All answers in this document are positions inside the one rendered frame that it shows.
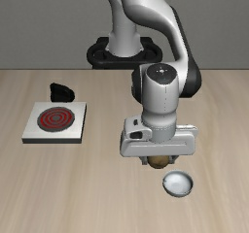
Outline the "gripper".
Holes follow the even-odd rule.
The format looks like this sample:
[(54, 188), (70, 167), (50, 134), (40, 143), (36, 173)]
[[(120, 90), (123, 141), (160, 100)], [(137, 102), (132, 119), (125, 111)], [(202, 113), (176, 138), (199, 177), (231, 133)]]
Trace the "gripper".
[(177, 155), (191, 155), (196, 148), (197, 128), (193, 125), (177, 125), (174, 136), (164, 143), (153, 143), (153, 131), (142, 124), (141, 115), (124, 121), (120, 140), (123, 157), (139, 157), (142, 165), (148, 165), (147, 156), (171, 155), (169, 164), (174, 164)]

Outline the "brown kiwi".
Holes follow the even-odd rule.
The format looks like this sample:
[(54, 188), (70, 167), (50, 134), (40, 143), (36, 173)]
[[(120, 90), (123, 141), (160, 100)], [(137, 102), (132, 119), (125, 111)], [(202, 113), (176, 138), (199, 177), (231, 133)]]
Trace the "brown kiwi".
[(149, 156), (148, 164), (155, 169), (163, 169), (169, 164), (168, 156)]

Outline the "white bowl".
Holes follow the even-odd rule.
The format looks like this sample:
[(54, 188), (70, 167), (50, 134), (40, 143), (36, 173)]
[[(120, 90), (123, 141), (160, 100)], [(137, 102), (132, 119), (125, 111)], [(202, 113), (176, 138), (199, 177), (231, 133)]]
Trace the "white bowl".
[(181, 170), (171, 170), (162, 179), (164, 190), (174, 197), (185, 197), (193, 189), (194, 182), (192, 177)]

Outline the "white stove plate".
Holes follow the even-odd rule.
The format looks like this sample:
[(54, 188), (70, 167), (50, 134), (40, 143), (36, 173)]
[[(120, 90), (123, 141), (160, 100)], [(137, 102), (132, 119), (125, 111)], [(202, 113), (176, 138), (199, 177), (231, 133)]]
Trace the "white stove plate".
[(21, 139), (25, 144), (80, 144), (86, 113), (86, 102), (36, 102)]

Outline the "black curved object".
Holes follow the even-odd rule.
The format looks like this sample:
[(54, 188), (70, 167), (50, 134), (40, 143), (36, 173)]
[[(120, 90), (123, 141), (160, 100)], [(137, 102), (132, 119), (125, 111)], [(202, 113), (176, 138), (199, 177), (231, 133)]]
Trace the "black curved object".
[(51, 101), (52, 102), (73, 102), (75, 99), (75, 93), (72, 89), (66, 85), (59, 83), (51, 83)]

